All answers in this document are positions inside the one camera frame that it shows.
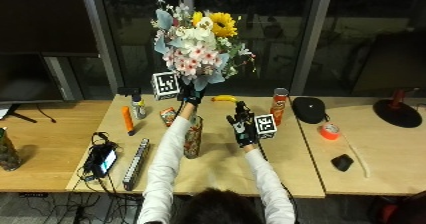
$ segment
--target desk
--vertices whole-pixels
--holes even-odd
[[[375,115],[376,98],[320,97],[331,122],[344,135],[330,141],[320,137],[320,124],[300,122],[326,194],[411,195],[426,189],[426,111],[416,128],[392,126]],[[410,105],[423,102],[406,99]],[[347,142],[355,147],[370,168],[363,169]],[[338,171],[330,160],[346,153],[354,163],[346,172]]]
[[[34,104],[25,104],[16,113],[37,120],[30,123],[6,117],[0,125],[22,158],[12,172],[0,169],[1,192],[64,192],[87,140],[101,122],[110,101],[40,104],[57,123],[41,115]]]
[[[245,101],[254,114],[267,114],[270,97],[238,97],[238,99]],[[145,95],[143,100],[147,116],[142,120],[133,120],[137,131],[134,136],[127,136],[121,116],[121,107],[129,105],[129,97],[115,96],[98,127],[98,131],[107,132],[109,139],[122,147],[117,149],[118,157],[110,169],[110,179],[117,192],[125,192],[121,181],[139,142],[142,138],[147,138],[151,149],[133,193],[143,191],[146,169],[153,160],[159,139],[166,131],[158,113],[159,110],[170,106],[177,109],[179,104],[175,99],[154,101],[151,95]],[[182,158],[174,184],[175,194],[193,194],[201,192],[206,187],[215,187],[230,189],[242,195],[258,195],[254,178],[243,158],[243,151],[235,144],[231,127],[225,118],[226,115],[234,113],[234,107],[235,105],[231,102],[211,102],[210,97],[203,97],[198,108],[198,115],[203,118],[199,157],[191,160]],[[262,146],[274,170],[292,195],[295,197],[323,197],[318,175],[290,108],[284,111],[275,138],[262,141]],[[82,181],[78,183],[75,175],[86,157],[87,154],[85,153],[68,183],[66,190],[69,191],[90,191]],[[94,190],[102,190],[95,181],[89,182],[87,185]]]

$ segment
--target white sleeve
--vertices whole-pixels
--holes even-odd
[[[294,210],[286,191],[269,162],[258,149],[245,154],[255,178],[265,208],[266,224],[294,224]]]
[[[145,200],[137,220],[138,224],[147,221],[169,223],[173,182],[183,155],[183,141],[189,126],[189,121],[178,116],[162,136],[154,160],[147,169]]]

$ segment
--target vase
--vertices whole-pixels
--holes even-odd
[[[201,133],[202,118],[195,116],[185,136],[183,155],[187,159],[194,159],[199,155]]]
[[[4,128],[0,128],[0,166],[5,171],[16,170],[21,165],[13,143],[6,136]]]

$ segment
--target black glove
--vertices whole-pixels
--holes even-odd
[[[186,85],[181,79],[178,79],[178,84],[181,90],[177,95],[177,100],[189,102],[194,106],[198,106],[203,97],[205,88],[201,91],[195,91],[194,84],[190,82]]]
[[[234,128],[235,140],[239,147],[255,144],[258,137],[254,126],[254,113],[250,112],[250,109],[242,101],[237,102],[234,118],[227,115],[226,120]]]

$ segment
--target power strip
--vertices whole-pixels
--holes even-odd
[[[131,191],[138,177],[138,172],[149,151],[149,139],[143,138],[131,160],[130,167],[122,179],[122,186],[126,191]]]
[[[20,192],[18,197],[38,197],[38,198],[46,198],[49,194],[46,192]]]

